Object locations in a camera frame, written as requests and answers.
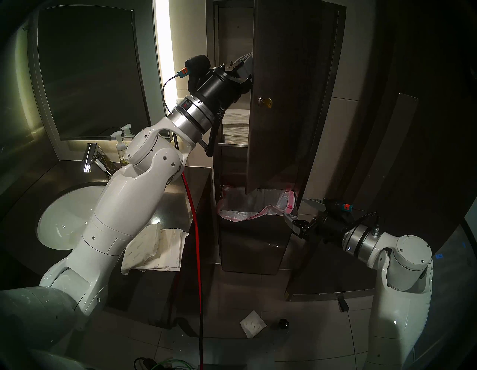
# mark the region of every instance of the open cabinet door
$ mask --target open cabinet door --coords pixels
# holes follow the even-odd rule
[[[247,193],[304,191],[341,53],[346,8],[255,0]]]

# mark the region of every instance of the trash can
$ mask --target trash can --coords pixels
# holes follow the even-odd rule
[[[225,186],[217,204],[219,247],[224,271],[275,275],[291,236],[282,212],[295,206],[291,190]]]

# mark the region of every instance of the soap bottle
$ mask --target soap bottle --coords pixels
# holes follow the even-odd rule
[[[127,145],[126,145],[125,142],[123,142],[123,138],[121,137],[122,134],[123,134],[122,131],[116,131],[111,135],[111,137],[115,137],[117,142],[118,142],[116,144],[116,150],[118,151],[119,161],[121,162],[121,167],[124,167],[124,166],[128,165],[129,163],[124,159],[124,155],[126,154]]]

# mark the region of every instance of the green cable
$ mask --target green cable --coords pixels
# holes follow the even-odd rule
[[[181,362],[181,363],[183,363],[184,365],[186,365],[186,366],[189,368],[189,370],[192,370],[192,367],[191,367],[187,362],[182,361],[181,359],[166,359],[166,360],[164,360],[164,361],[162,361],[162,362],[160,362],[160,363],[154,365],[151,370],[154,370],[157,366],[162,365],[162,364],[166,364],[166,363],[168,363],[168,362],[172,362],[172,363],[174,363],[174,362]]]

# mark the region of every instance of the red cable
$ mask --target red cable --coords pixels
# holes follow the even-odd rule
[[[189,199],[190,209],[192,210],[192,219],[194,221],[194,226],[196,230],[196,258],[197,258],[197,282],[199,285],[199,313],[200,319],[202,320],[202,280],[200,278],[200,249],[199,249],[199,226],[197,224],[197,215],[196,209],[194,208],[194,203],[192,202],[192,196],[190,195],[189,185],[187,184],[186,176],[182,172],[182,180],[184,181],[184,186],[187,192],[187,198]],[[202,328],[200,328],[199,334],[199,346],[200,346],[200,370],[203,369],[203,358],[202,358]]]

